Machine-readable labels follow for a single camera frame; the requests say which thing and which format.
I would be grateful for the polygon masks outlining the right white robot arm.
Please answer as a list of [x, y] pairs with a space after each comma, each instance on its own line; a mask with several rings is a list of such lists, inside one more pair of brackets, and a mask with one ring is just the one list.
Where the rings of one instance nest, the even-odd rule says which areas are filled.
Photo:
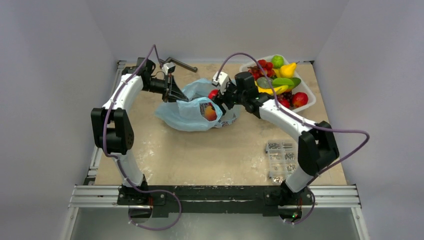
[[251, 73], [240, 72], [231, 81], [228, 74], [218, 71], [212, 77], [212, 85], [218, 89], [212, 101], [223, 112], [241, 105], [248, 113], [282, 129], [297, 143], [297, 167], [281, 184], [280, 196], [284, 202], [292, 204], [298, 200], [300, 191], [340, 156], [332, 128], [326, 121], [316, 123], [303, 118], [270, 94], [261, 93]]

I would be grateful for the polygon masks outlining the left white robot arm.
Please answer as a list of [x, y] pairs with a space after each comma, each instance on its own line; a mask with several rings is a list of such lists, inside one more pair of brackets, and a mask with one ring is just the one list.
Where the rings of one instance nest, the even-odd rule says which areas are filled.
[[130, 191], [130, 199], [138, 205], [148, 201], [151, 190], [132, 152], [135, 133], [128, 111], [141, 91], [159, 94], [165, 103], [188, 101], [174, 79], [175, 68], [172, 61], [155, 64], [140, 57], [135, 66], [123, 68], [110, 99], [90, 113], [95, 145], [114, 161], [122, 178], [122, 190]]

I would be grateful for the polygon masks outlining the fake peach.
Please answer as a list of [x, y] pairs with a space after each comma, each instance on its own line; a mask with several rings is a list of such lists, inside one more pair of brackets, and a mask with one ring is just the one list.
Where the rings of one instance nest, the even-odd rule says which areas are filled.
[[201, 116], [209, 122], [215, 121], [217, 119], [215, 108], [211, 103], [201, 103], [199, 108]]

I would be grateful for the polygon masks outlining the light blue plastic bag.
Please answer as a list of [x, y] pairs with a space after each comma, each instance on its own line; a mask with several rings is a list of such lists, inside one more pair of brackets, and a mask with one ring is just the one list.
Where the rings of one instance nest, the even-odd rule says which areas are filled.
[[[188, 102], [164, 102], [156, 110], [155, 116], [164, 121], [169, 127], [178, 131], [199, 132], [212, 128], [222, 128], [233, 124], [241, 115], [241, 106], [235, 105], [226, 115], [213, 103], [208, 94], [215, 87], [206, 78], [198, 79], [187, 84], [182, 92], [189, 98]], [[215, 108], [217, 119], [206, 120], [200, 112], [200, 104], [211, 103]]]

